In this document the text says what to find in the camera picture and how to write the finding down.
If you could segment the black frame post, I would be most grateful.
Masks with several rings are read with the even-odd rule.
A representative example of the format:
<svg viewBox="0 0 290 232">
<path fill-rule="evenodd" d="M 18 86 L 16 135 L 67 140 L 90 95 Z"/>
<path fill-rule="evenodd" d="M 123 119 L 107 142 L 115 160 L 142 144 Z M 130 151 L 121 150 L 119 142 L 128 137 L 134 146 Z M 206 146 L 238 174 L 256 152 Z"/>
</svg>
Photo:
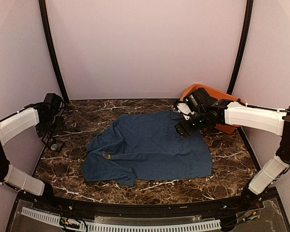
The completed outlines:
<svg viewBox="0 0 290 232">
<path fill-rule="evenodd" d="M 229 81 L 228 89 L 227 89 L 227 94 L 230 94 L 230 95 L 233 94 L 233 91 L 235 89 L 236 81 L 237 81 L 240 67 L 242 64 L 245 47 L 247 43 L 247 38 L 248 38 L 251 16 L 252 16 L 253 3 L 254 3 L 254 0 L 246 1 L 245 15 L 244 15 L 244 20 L 243 20 L 243 26 L 242 26 L 242 32 L 241 32 L 241 37 L 239 41 L 238 51 L 235 58 L 234 67 L 233 67 L 233 71 L 232 71 L 231 78 Z"/>
<path fill-rule="evenodd" d="M 69 103 L 70 99 L 68 97 L 67 90 L 64 85 L 63 77 L 60 71 L 59 63 L 58 63 L 58 58 L 56 55 L 55 51 L 55 46 L 53 43 L 53 38 L 52 38 L 52 33 L 51 33 L 51 28 L 50 28 L 50 23 L 49 23 L 49 18 L 48 18 L 48 12 L 47 12 L 47 6 L 46 6 L 46 1 L 45 0 L 39 0 L 39 8 L 40 8 L 40 15 L 41 15 L 41 20 L 42 20 L 42 25 L 43 25 L 43 30 L 44 30 L 44 36 L 46 39 L 46 44 L 48 48 L 48 53 L 51 59 L 52 67 L 54 70 L 54 74 L 56 77 L 56 81 L 60 90 L 60 93 L 62 95 L 62 98 L 65 103 Z"/>
</svg>

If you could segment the black clothing in basin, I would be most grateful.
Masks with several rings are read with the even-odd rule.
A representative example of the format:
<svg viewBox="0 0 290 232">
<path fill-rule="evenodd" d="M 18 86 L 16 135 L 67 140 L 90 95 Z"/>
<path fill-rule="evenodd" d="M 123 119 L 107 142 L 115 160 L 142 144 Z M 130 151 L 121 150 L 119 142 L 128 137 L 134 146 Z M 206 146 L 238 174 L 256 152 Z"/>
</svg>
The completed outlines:
<svg viewBox="0 0 290 232">
<path fill-rule="evenodd" d="M 206 101 L 213 101 L 213 102 L 217 101 L 217 99 L 214 97 L 211 97 L 203 87 L 198 88 L 195 91 L 195 93 L 201 103 L 206 102 Z"/>
</svg>

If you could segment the blue t-shirt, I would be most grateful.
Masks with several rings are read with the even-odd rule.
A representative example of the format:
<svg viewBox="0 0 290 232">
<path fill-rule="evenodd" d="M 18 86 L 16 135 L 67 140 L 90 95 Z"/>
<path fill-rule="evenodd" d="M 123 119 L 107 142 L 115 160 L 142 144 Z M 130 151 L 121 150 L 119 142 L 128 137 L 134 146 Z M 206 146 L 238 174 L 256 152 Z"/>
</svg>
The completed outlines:
<svg viewBox="0 0 290 232">
<path fill-rule="evenodd" d="M 86 181 L 113 180 L 133 187 L 136 180 L 180 180 L 211 176 L 213 161 L 199 132 L 182 139 L 173 110 L 123 114 L 87 146 Z M 111 154 L 105 159 L 102 151 Z"/>
</svg>

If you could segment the black front rail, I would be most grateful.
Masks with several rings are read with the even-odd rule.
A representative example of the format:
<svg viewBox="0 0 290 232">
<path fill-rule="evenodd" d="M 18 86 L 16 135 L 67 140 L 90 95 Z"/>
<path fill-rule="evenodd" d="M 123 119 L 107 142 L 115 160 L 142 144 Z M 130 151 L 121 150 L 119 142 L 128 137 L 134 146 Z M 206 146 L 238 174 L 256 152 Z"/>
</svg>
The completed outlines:
<svg viewBox="0 0 290 232">
<path fill-rule="evenodd" d="M 192 215 L 233 217 L 238 212 L 246 211 L 248 203 L 240 205 L 240 196 L 221 200 L 181 203 L 181 204 L 110 204 L 94 203 L 54 197 L 51 202 L 30 193 L 20 192 L 17 198 L 30 202 L 35 208 L 51 212 L 63 212 L 64 215 L 75 214 L 83 218 L 95 216 L 126 217 L 126 218 L 170 218 Z"/>
</svg>

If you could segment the right black frame post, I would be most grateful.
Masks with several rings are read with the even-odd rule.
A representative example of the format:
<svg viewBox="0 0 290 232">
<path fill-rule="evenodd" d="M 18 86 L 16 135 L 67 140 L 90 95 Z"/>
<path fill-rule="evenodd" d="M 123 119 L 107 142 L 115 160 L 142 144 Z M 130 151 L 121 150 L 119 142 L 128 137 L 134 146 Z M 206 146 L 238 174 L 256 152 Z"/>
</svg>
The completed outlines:
<svg viewBox="0 0 290 232">
<path fill-rule="evenodd" d="M 240 67 L 242 64 L 245 47 L 247 43 L 247 38 L 248 38 L 251 16 L 252 16 L 253 3 L 254 3 L 254 0 L 246 1 L 245 15 L 244 15 L 244 20 L 243 20 L 243 26 L 242 26 L 242 32 L 241 32 L 241 37 L 239 41 L 238 51 L 235 58 L 234 67 L 233 67 L 233 71 L 232 71 L 231 78 L 229 81 L 228 89 L 227 89 L 227 94 L 230 94 L 230 95 L 233 94 L 233 91 L 235 89 L 236 81 L 237 81 Z"/>
</svg>

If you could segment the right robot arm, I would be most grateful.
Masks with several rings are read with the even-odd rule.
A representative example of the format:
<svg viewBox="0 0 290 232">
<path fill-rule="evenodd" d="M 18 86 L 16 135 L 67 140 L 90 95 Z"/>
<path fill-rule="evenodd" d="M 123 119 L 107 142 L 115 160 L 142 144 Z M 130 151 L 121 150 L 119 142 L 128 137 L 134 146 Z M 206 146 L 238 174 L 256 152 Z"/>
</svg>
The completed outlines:
<svg viewBox="0 0 290 232">
<path fill-rule="evenodd" d="M 182 138 L 207 127 L 231 134 L 243 129 L 263 167 L 249 181 L 237 206 L 247 210 L 266 187 L 290 169 L 290 107 L 271 108 L 245 101 L 203 85 L 188 88 L 174 104 L 184 116 L 176 125 Z"/>
</svg>

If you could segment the left black frame post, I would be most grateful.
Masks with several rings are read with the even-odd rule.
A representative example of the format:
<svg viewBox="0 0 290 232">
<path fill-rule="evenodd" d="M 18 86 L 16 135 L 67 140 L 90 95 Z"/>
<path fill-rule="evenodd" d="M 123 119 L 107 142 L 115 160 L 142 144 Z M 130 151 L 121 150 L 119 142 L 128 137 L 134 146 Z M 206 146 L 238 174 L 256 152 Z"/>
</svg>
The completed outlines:
<svg viewBox="0 0 290 232">
<path fill-rule="evenodd" d="M 39 0 L 39 8 L 40 8 L 40 15 L 41 15 L 41 20 L 42 20 L 42 25 L 43 25 L 43 30 L 44 30 L 44 36 L 46 39 L 46 44 L 48 48 L 48 53 L 51 59 L 52 67 L 54 70 L 54 74 L 56 77 L 56 81 L 60 90 L 60 93 L 62 95 L 62 98 L 65 103 L 69 103 L 70 99 L 68 97 L 67 90 L 64 85 L 63 77 L 60 71 L 59 63 L 58 63 L 58 58 L 56 55 L 55 51 L 55 46 L 53 43 L 53 38 L 52 38 L 52 33 L 51 33 L 51 28 L 50 28 L 50 23 L 49 23 L 49 18 L 48 18 L 48 12 L 47 12 L 47 6 L 46 6 L 46 1 L 45 0 Z"/>
</svg>

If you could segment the round yellow grey brooch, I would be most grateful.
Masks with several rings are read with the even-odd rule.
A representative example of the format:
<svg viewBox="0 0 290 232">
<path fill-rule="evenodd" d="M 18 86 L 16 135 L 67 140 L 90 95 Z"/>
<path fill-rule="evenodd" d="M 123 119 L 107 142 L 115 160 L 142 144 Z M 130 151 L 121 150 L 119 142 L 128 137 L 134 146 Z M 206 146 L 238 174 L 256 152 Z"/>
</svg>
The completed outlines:
<svg viewBox="0 0 290 232">
<path fill-rule="evenodd" d="M 111 154 L 106 151 L 102 151 L 102 156 L 107 160 L 111 159 Z"/>
</svg>

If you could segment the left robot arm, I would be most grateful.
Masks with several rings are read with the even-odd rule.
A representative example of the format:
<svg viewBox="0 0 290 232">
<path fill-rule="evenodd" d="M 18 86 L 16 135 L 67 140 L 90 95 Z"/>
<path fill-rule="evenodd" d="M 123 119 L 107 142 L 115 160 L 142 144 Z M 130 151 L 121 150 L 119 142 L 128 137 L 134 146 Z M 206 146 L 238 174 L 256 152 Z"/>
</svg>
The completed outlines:
<svg viewBox="0 0 290 232">
<path fill-rule="evenodd" d="M 13 166 L 3 148 L 21 133 L 35 128 L 46 148 L 60 152 L 65 143 L 55 139 L 54 134 L 66 129 L 62 116 L 65 108 L 66 103 L 59 95 L 48 93 L 43 102 L 29 104 L 0 121 L 0 184 L 40 196 L 40 204 L 48 211 L 58 207 L 51 185 Z"/>
</svg>

